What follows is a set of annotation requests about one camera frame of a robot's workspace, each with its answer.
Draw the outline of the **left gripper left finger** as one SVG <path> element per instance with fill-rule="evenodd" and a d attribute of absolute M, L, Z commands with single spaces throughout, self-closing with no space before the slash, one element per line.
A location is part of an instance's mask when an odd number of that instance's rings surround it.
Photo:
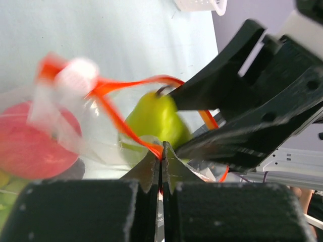
<path fill-rule="evenodd" d="M 1 241 L 154 241 L 159 160 L 120 179 L 41 180 L 19 194 Z"/>

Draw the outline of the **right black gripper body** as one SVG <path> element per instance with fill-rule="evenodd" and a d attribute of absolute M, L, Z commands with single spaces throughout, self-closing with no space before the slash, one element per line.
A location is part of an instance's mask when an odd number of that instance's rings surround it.
<path fill-rule="evenodd" d="M 280 42 L 255 83 L 260 100 L 237 119 L 244 140 L 237 150 L 239 168 L 259 166 L 322 109 L 322 61 L 288 35 Z"/>

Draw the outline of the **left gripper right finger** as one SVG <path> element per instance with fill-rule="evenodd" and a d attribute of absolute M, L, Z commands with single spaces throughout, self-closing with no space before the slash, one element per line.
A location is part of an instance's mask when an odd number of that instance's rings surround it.
<path fill-rule="evenodd" d="M 166 241 L 315 241 L 286 186 L 207 183 L 163 146 Z"/>

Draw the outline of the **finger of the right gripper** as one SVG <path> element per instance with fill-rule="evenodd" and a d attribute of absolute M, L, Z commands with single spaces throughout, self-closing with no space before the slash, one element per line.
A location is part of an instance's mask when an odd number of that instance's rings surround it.
<path fill-rule="evenodd" d="M 322 66 L 308 68 L 265 104 L 176 149 L 181 159 L 223 163 L 232 169 L 257 167 L 288 138 L 322 113 Z"/>
<path fill-rule="evenodd" d="M 178 110 L 218 108 L 263 32 L 264 28 L 258 22 L 247 19 L 209 64 L 170 93 Z"/>

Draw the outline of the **green fake pear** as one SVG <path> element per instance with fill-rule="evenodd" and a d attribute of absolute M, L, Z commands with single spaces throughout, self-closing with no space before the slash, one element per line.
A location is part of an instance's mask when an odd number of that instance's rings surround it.
<path fill-rule="evenodd" d="M 174 100 L 163 94 L 167 88 L 170 86 L 144 94 L 126 118 L 126 124 L 141 140 L 157 145 L 166 141 L 176 149 L 190 141 L 192 134 L 177 114 Z M 122 158 L 130 168 L 136 166 L 148 152 L 147 148 L 123 133 L 118 133 L 118 146 Z"/>

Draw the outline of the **clear zip top bag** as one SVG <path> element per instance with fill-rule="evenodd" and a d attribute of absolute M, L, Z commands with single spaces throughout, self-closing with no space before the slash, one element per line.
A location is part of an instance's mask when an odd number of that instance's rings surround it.
<path fill-rule="evenodd" d="M 126 124 L 113 100 L 114 95 L 124 100 L 130 89 L 152 83 L 173 88 L 183 84 L 168 75 L 133 82 L 107 79 L 89 59 L 65 60 L 49 54 L 39 63 L 28 122 L 56 136 L 65 149 L 104 164 L 128 166 L 120 154 L 118 133 L 161 158 L 162 145 L 141 140 Z"/>

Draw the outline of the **red fake apple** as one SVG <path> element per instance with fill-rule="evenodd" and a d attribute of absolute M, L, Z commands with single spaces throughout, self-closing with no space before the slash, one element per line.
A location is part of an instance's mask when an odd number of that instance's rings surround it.
<path fill-rule="evenodd" d="M 31 104 L 21 102 L 1 113 L 1 169 L 25 179 L 51 178 L 74 165 L 78 154 L 27 124 Z"/>

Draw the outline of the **green fake grapes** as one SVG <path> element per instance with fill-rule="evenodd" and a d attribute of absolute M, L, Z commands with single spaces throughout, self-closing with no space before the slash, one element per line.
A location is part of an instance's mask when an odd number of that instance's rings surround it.
<path fill-rule="evenodd" d="M 1 231 L 19 193 L 31 182 L 1 170 Z"/>

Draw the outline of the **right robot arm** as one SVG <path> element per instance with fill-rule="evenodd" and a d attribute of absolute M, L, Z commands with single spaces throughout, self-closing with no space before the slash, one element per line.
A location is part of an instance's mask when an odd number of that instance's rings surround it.
<path fill-rule="evenodd" d="M 218 56 L 170 93 L 225 124 L 175 150 L 233 171 L 322 175 L 322 1 L 296 1 L 280 33 L 246 20 Z"/>

